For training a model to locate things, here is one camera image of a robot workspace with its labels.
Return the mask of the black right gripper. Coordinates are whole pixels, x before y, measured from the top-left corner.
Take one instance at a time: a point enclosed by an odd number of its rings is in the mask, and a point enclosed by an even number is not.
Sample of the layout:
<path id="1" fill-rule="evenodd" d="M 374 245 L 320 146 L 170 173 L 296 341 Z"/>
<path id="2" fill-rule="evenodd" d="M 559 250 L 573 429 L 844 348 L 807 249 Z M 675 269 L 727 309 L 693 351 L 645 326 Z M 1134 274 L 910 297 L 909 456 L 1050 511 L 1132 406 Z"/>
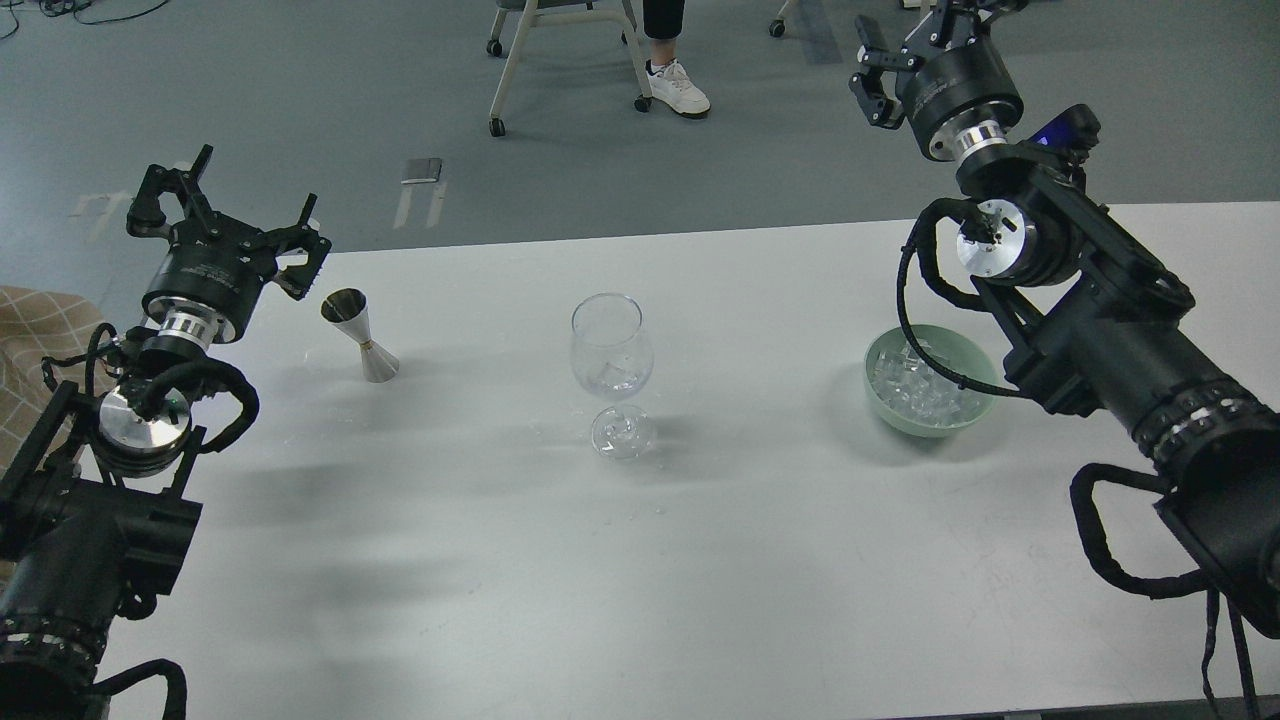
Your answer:
<path id="1" fill-rule="evenodd" d="M 868 124 L 908 123 L 932 161 L 960 160 L 959 138 L 972 128 L 1014 127 L 1023 100 L 989 32 L 1024 8 L 1023 1 L 937 1 L 897 49 L 888 49 L 873 17 L 858 15 L 860 53 L 849 90 Z"/>

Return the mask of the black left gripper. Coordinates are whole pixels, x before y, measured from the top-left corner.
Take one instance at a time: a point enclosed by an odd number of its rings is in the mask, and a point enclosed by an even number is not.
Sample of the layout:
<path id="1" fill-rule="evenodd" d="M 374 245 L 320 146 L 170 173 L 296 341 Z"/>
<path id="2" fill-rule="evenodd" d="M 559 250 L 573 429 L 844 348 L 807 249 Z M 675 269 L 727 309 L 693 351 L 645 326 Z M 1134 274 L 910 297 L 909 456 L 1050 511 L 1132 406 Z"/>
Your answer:
<path id="1" fill-rule="evenodd" d="M 170 310 L 202 306 L 221 319 L 215 343 L 246 334 L 269 283 L 294 301 L 303 300 L 332 250 L 311 220 L 317 195 L 308 193 L 293 225 L 262 231 L 216 215 L 200 181 L 212 159 L 205 143 L 188 169 L 152 164 L 125 214 L 125 232 L 169 245 L 142 309 L 154 322 Z"/>

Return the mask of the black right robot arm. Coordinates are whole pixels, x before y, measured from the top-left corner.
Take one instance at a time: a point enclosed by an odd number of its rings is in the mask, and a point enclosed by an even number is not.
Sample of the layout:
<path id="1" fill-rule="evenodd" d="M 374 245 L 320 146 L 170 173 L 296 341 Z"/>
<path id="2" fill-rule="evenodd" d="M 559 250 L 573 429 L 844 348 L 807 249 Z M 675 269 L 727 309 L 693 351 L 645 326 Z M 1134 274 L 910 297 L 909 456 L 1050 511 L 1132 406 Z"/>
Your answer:
<path id="1" fill-rule="evenodd" d="M 922 156 L 957 164 L 960 196 L 916 218 L 895 281 L 900 331 L 922 350 L 906 305 L 913 266 L 954 307 L 991 315 L 1010 343 L 1006 386 L 922 351 L 960 389 L 1029 400 L 1050 414 L 1108 411 L 1152 471 L 1092 462 L 1069 487 L 1082 548 L 1110 585 L 1149 600 L 1203 594 L 1202 660 L 1230 621 L 1245 714 L 1261 717 L 1245 629 L 1277 637 L 1277 414 L 1180 331 L 1189 287 L 1085 192 L 1100 122 L 1084 104 L 1014 142 L 1024 104 L 991 38 L 1021 1 L 922 4 L 891 47 L 878 22 L 855 20 L 849 87 L 870 126 L 909 124 Z M 1112 556 L 1093 493 L 1112 483 L 1157 496 L 1155 511 L 1194 560 L 1176 577 L 1140 578 Z"/>

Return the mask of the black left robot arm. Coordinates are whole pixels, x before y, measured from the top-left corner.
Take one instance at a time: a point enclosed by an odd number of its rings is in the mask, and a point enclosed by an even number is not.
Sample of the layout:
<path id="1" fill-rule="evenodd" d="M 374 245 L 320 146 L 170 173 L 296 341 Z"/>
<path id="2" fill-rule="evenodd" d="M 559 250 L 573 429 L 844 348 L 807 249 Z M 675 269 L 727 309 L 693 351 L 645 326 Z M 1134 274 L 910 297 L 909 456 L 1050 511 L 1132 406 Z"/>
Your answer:
<path id="1" fill-rule="evenodd" d="M 125 217 L 166 242 L 141 299 L 143 320 L 99 325 L 86 351 L 45 359 L 52 395 L 3 477 L 3 716 L 105 719 L 119 694 L 157 678 L 161 715 L 183 719 L 188 682 L 168 659 L 101 678 L 113 623 L 151 616 L 173 592 L 202 505 L 184 496 L 198 457 L 255 424 L 256 388 L 216 359 L 242 340 L 262 291 L 303 299 L 332 243 L 312 225 L 316 196 L 291 225 L 260 229 L 215 210 L 186 169 L 151 165 Z"/>

